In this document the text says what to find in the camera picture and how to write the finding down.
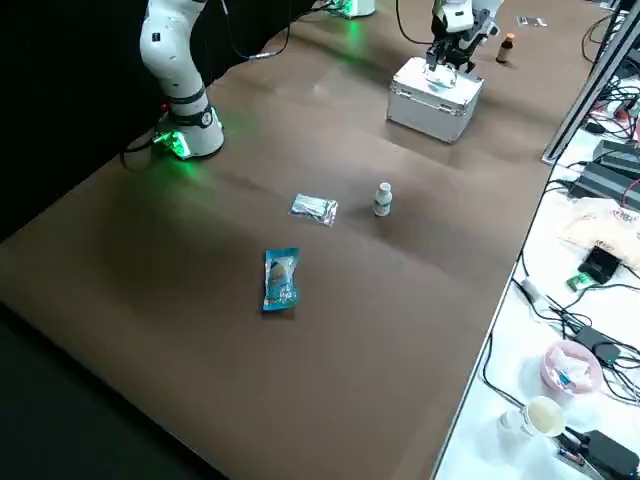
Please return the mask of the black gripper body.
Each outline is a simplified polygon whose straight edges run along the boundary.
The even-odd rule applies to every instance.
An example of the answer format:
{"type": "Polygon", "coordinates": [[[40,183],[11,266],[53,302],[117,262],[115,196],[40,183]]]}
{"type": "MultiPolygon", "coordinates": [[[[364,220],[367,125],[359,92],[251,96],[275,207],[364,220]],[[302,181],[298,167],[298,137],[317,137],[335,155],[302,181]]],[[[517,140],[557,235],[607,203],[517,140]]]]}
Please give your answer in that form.
{"type": "Polygon", "coordinates": [[[486,42],[493,34],[493,25],[475,26],[460,32],[447,32],[443,24],[433,25],[434,42],[448,42],[446,58],[451,58],[453,52],[469,52],[486,42]]]}

